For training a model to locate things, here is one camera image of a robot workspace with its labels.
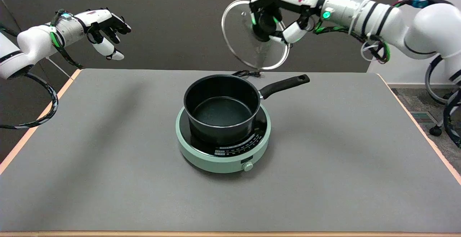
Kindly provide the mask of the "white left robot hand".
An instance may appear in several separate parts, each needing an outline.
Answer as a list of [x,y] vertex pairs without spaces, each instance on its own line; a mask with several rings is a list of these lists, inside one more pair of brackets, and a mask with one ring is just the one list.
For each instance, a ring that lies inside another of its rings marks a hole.
[[118,34],[126,35],[131,32],[130,25],[123,17],[118,17],[107,8],[88,9],[73,17],[82,25],[87,40],[106,60],[120,61],[125,58],[114,46],[120,43]]

